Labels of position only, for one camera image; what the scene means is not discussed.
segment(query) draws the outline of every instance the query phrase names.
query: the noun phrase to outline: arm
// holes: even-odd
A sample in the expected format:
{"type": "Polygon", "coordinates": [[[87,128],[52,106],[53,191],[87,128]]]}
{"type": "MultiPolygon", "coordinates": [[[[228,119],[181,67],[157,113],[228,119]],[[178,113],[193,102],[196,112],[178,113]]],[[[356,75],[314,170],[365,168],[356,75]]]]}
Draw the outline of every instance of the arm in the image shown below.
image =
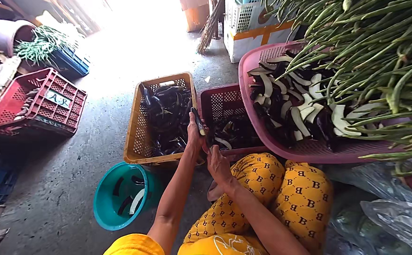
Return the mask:
{"type": "Polygon", "coordinates": [[[208,169],[214,180],[239,206],[269,254],[307,255],[294,235],[239,181],[231,175],[228,160],[214,145],[208,154],[208,169]]]}
{"type": "Polygon", "coordinates": [[[156,218],[148,232],[154,241],[162,246],[166,255],[170,254],[171,246],[175,241],[179,229],[179,222],[189,193],[193,169],[203,143],[195,116],[190,114],[190,123],[187,127],[189,140],[182,155],[178,168],[166,187],[157,208],[156,218]]]}

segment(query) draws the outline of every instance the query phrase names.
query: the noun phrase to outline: white label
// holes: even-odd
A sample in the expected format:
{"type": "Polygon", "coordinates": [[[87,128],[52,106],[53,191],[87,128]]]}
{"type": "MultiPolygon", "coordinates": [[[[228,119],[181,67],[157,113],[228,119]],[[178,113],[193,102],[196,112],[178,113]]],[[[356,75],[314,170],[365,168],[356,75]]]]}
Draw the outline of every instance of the white label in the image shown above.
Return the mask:
{"type": "Polygon", "coordinates": [[[65,108],[69,108],[72,102],[72,100],[62,96],[61,94],[53,90],[47,90],[46,98],[65,108]]]}

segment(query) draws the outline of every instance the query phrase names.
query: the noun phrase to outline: woman's left hand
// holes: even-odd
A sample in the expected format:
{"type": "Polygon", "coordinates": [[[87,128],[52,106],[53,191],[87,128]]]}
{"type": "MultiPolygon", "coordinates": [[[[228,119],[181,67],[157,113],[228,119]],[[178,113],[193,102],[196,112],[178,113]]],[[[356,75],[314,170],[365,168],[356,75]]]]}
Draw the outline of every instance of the woman's left hand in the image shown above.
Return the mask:
{"type": "MultiPolygon", "coordinates": [[[[195,114],[190,112],[189,117],[190,117],[190,123],[187,127],[187,134],[189,136],[188,137],[189,140],[187,142],[187,145],[190,144],[196,150],[199,150],[203,146],[206,136],[200,135],[200,132],[198,131],[198,126],[196,125],[196,121],[195,121],[195,114]]],[[[206,125],[203,125],[203,127],[207,134],[209,131],[209,128],[206,125]]]]}

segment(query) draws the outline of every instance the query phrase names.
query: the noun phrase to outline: clear plastic bag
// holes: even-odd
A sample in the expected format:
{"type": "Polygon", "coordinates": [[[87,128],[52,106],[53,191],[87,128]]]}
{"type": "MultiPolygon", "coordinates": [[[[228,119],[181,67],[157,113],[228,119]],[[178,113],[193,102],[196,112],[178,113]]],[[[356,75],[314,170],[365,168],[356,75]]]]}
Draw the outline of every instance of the clear plastic bag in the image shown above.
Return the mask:
{"type": "Polygon", "coordinates": [[[327,165],[324,172],[333,181],[354,185],[382,199],[412,202],[412,189],[393,177],[393,162],[371,162],[358,166],[327,165]]]}
{"type": "Polygon", "coordinates": [[[373,222],[412,247],[412,203],[380,199],[360,205],[373,222]]]}
{"type": "Polygon", "coordinates": [[[328,226],[324,255],[366,255],[366,253],[340,236],[333,227],[328,226]]]}
{"type": "Polygon", "coordinates": [[[347,241],[368,255],[412,255],[405,242],[375,224],[363,212],[360,201],[377,199],[373,194],[352,187],[334,200],[330,225],[347,241]]]}

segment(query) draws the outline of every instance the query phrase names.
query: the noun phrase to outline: teal plastic basin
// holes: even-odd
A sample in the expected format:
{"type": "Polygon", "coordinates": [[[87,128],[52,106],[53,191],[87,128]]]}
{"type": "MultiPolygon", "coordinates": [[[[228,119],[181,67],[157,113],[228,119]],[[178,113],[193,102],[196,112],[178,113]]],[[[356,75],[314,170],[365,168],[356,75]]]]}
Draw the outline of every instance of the teal plastic basin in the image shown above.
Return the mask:
{"type": "Polygon", "coordinates": [[[119,230],[132,223],[138,215],[158,205],[163,190],[156,176],[140,165],[121,162],[109,169],[96,188],[93,210],[97,223],[107,230],[119,230]],[[130,204],[124,212],[118,215],[121,204],[128,196],[135,195],[143,188],[132,182],[131,177],[136,176],[145,180],[145,193],[140,205],[133,215],[129,215],[130,204]],[[113,195],[113,190],[119,178],[124,180],[119,186],[119,196],[113,195]]]}

